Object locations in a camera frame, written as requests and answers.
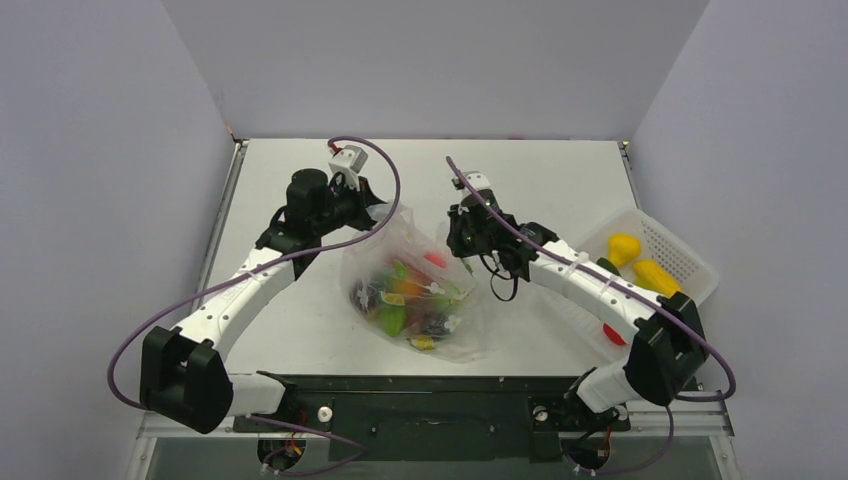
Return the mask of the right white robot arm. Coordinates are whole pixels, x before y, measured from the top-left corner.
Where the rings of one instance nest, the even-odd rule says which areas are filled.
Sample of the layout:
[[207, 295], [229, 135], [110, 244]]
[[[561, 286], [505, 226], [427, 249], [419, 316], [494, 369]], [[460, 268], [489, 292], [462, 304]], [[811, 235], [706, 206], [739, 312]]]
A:
[[693, 338], [701, 332], [697, 306], [685, 294], [665, 297], [638, 287], [546, 227], [517, 223], [499, 210], [489, 189], [481, 199], [466, 195], [451, 205], [448, 218], [447, 245], [455, 257], [493, 257], [510, 277], [574, 302], [628, 346], [626, 357], [591, 368], [569, 389], [563, 403], [572, 424], [588, 427], [631, 400], [667, 406], [706, 362], [706, 349]]

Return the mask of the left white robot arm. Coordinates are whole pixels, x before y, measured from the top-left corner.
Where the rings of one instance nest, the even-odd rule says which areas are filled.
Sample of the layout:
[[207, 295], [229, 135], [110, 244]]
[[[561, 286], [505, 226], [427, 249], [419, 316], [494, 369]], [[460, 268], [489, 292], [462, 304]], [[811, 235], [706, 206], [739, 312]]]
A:
[[231, 373], [226, 359], [270, 301], [328, 250], [325, 236], [345, 227], [371, 233], [397, 207], [379, 199], [364, 177], [295, 172], [285, 204], [236, 273], [207, 289], [199, 308], [173, 327], [154, 327], [145, 335], [141, 406], [202, 434], [227, 417], [254, 414], [272, 429], [291, 427], [299, 405], [285, 394], [285, 384], [264, 373]]

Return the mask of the red fake apple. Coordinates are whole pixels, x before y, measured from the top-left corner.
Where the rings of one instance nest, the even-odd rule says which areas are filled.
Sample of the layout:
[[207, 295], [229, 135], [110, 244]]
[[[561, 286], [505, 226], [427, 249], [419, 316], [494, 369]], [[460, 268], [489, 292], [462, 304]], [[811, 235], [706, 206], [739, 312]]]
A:
[[610, 342], [612, 342], [614, 345], [616, 345], [616, 346], [625, 346], [625, 345], [627, 345], [627, 344], [628, 344], [628, 342], [627, 342], [626, 340], [624, 340], [624, 339], [623, 339], [623, 338], [622, 338], [622, 337], [621, 337], [621, 336], [620, 336], [620, 335], [619, 335], [619, 334], [618, 334], [618, 333], [617, 333], [617, 332], [616, 332], [613, 328], [611, 328], [608, 324], [603, 324], [603, 325], [602, 325], [602, 331], [603, 331], [603, 333], [606, 335], [606, 337], [609, 339], [609, 341], [610, 341]]

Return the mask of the clear plastic bag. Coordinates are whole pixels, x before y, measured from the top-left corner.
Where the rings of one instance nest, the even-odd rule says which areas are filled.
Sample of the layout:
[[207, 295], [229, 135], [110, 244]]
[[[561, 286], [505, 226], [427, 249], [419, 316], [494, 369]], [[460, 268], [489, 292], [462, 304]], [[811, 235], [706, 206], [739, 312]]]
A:
[[469, 265], [418, 229], [399, 206], [379, 232], [343, 250], [340, 287], [377, 336], [455, 363], [488, 350], [478, 282]]

